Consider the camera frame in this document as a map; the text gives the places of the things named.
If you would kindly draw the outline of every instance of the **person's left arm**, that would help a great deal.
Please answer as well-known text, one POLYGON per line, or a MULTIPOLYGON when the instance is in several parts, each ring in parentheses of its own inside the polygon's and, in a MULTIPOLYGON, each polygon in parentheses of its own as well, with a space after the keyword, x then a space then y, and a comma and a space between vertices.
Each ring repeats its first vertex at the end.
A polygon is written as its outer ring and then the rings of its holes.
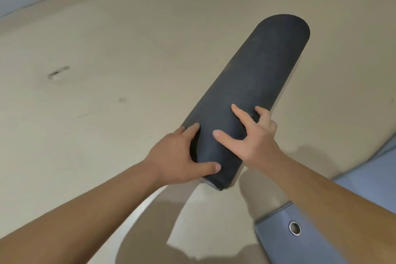
POLYGON ((87 263, 126 218, 162 186, 220 171, 191 160, 195 124, 166 135, 140 163, 0 239, 7 264, 87 263))

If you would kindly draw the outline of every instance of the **person's right arm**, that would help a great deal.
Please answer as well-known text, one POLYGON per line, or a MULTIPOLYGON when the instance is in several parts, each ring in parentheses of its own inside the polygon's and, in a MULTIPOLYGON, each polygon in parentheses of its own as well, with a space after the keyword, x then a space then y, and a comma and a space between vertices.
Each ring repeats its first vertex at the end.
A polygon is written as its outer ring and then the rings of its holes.
POLYGON ((396 214, 286 156, 274 140, 277 126, 270 112, 261 107, 255 109, 260 114, 258 123, 232 105, 247 136, 235 140, 216 130, 216 140, 248 167, 271 177, 348 262, 395 263, 396 214))

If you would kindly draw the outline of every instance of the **dark gray roll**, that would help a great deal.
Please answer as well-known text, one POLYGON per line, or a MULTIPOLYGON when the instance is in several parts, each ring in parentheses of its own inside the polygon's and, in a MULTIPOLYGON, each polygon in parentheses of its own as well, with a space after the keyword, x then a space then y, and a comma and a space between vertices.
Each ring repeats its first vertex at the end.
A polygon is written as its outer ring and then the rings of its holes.
POLYGON ((309 26, 297 16, 281 14, 260 22, 183 122, 185 127, 201 124, 191 143, 191 157, 196 162, 221 164, 219 173, 205 177, 218 190, 230 186, 242 161, 218 143, 212 132, 220 129, 243 139, 246 130, 231 111, 231 104, 256 122, 255 106, 271 110, 309 36, 309 26))

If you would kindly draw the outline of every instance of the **rolled mat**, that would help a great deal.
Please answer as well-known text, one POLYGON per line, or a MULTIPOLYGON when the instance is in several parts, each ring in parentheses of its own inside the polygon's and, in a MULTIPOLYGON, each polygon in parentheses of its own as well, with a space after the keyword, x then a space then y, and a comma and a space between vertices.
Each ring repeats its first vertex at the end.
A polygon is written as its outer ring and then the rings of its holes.
POLYGON ((231 111, 231 104, 256 122, 259 115, 255 106, 271 110, 309 36, 309 26, 297 16, 281 14, 260 22, 183 122, 185 127, 196 122, 201 125, 191 142, 191 158, 222 166, 219 173, 205 177, 212 187, 228 188, 242 164, 212 132, 220 129, 235 139, 244 139, 246 130, 231 111))

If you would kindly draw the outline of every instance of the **skin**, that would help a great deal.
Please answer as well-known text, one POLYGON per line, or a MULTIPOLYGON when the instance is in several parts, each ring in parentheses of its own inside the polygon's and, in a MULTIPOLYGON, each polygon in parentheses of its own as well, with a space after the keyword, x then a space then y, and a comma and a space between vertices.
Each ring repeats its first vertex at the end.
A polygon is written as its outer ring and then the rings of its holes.
MULTIPOLYGON (((393 263, 396 215, 286 156, 274 140, 270 112, 255 109, 258 123, 232 105, 246 128, 244 140, 219 130, 213 136, 248 167, 269 175, 350 263, 393 263)), ((142 162, 0 239, 2 263, 87 263, 157 189, 220 171, 218 163, 191 160, 198 129, 195 124, 166 135, 142 162)))

